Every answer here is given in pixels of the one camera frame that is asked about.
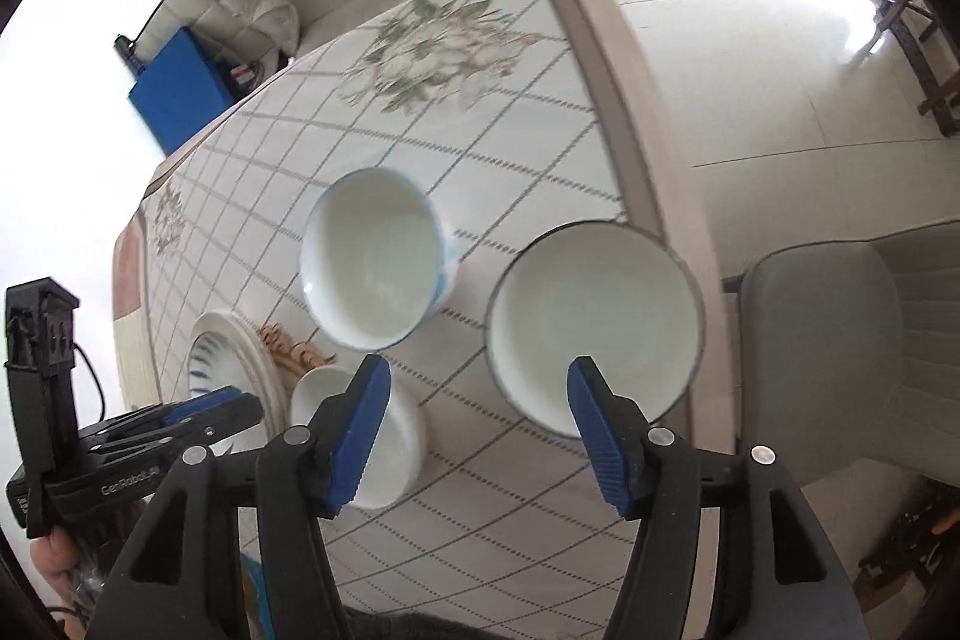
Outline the person's left hand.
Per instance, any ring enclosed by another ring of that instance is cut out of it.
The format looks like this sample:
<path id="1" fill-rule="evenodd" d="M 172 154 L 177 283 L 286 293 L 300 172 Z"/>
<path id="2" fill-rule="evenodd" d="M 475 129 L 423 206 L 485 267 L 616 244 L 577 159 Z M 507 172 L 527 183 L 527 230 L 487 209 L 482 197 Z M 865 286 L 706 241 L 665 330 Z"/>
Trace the person's left hand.
<path id="1" fill-rule="evenodd" d="M 62 526 L 55 526 L 29 544 L 29 553 L 39 575 L 62 598 L 67 614 L 75 619 L 91 617 L 104 580 L 73 536 Z"/>

